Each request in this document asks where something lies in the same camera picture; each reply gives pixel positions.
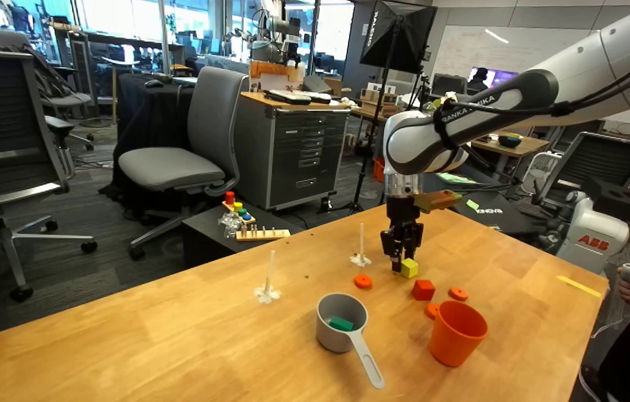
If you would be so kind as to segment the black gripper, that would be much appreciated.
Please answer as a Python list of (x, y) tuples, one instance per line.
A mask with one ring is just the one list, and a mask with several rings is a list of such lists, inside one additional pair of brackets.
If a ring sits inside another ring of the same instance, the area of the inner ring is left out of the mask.
[(387, 200), (389, 229), (382, 232), (385, 254), (391, 259), (391, 270), (401, 273), (401, 254), (417, 259), (417, 251), (422, 243), (420, 211), (412, 200)]

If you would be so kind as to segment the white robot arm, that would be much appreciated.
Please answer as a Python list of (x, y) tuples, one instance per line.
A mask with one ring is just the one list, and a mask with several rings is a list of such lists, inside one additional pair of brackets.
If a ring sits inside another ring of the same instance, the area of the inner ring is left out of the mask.
[(389, 229), (382, 251), (396, 273), (422, 243), (420, 176), (466, 160), (463, 145), (515, 125), (576, 125), (630, 109), (630, 13), (511, 80), (434, 112), (408, 109), (382, 134)]

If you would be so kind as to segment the white ABB robot base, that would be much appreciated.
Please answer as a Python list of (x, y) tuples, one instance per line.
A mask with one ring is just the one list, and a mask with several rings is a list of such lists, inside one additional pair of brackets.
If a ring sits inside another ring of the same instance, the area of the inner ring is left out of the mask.
[(594, 202), (581, 191), (571, 193), (567, 204), (572, 206), (572, 215), (556, 254), (601, 275), (613, 256), (629, 243), (630, 229), (627, 222), (599, 213)]

